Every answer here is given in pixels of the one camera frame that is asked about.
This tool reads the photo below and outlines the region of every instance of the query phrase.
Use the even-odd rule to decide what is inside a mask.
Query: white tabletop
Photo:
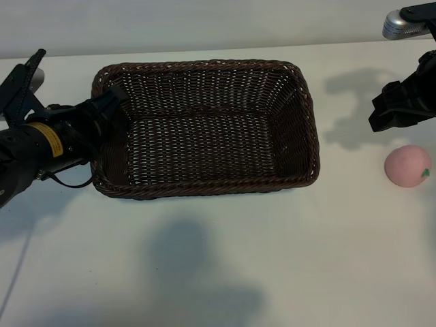
[[[436,120],[373,133],[371,100],[433,41],[44,59],[41,101],[77,104],[123,61],[279,59],[315,102],[321,174],[270,194],[116,200],[34,182],[0,212],[0,326],[434,326],[436,179],[384,174]],[[0,61],[3,80],[23,60]],[[61,174],[77,183],[89,167]]]

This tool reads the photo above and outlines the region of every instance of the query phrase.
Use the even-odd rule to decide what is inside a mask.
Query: brown wicker basket
[[[94,185],[107,196],[269,192],[318,176],[312,99],[291,63],[122,63],[100,70],[92,96],[113,85],[129,95],[129,131],[101,148]]]

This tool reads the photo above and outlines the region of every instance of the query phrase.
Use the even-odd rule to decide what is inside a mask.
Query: pink ball
[[[415,187],[430,176],[431,159],[427,152],[416,145],[397,148],[386,158],[386,175],[401,187]]]

